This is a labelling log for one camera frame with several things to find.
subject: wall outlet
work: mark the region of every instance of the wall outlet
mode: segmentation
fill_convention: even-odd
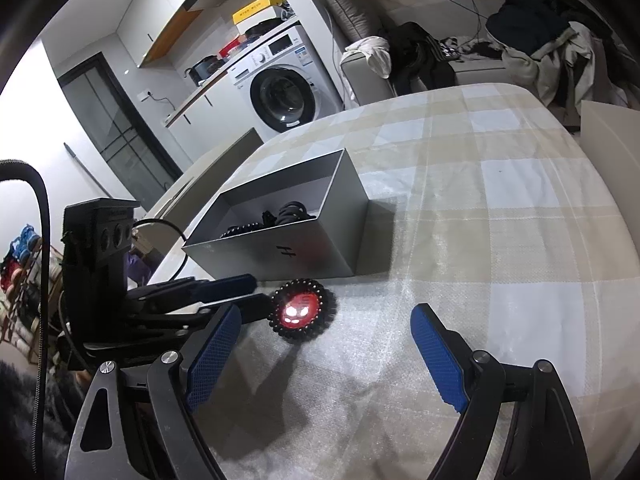
[[[149,90],[149,88],[147,88],[144,91],[140,92],[138,94],[138,101],[142,102],[145,99],[148,99],[149,98],[149,92],[151,92],[151,90]]]

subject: yellow box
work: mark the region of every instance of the yellow box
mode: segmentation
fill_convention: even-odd
[[[283,4],[284,2],[286,2],[286,0],[255,0],[246,7],[238,10],[238,12],[234,13],[232,16],[234,24],[237,25],[242,20],[246,20],[249,16],[253,16],[259,10],[266,9],[272,5]]]

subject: ceiling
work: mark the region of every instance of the ceiling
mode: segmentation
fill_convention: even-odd
[[[115,32],[132,0],[69,0],[41,37],[52,66]]]

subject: black fur fabric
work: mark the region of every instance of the black fur fabric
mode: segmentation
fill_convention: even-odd
[[[32,478],[29,464],[34,393],[35,377],[18,373],[12,365],[0,361],[0,453],[8,455],[10,448],[19,453],[11,457],[19,475],[14,479]],[[83,401],[84,392],[71,373],[47,375],[43,444],[46,480],[64,478],[69,443]]]

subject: washing machine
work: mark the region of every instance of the washing machine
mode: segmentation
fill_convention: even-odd
[[[255,129],[264,141],[342,110],[334,83],[300,25],[252,49],[228,74],[255,114]]]

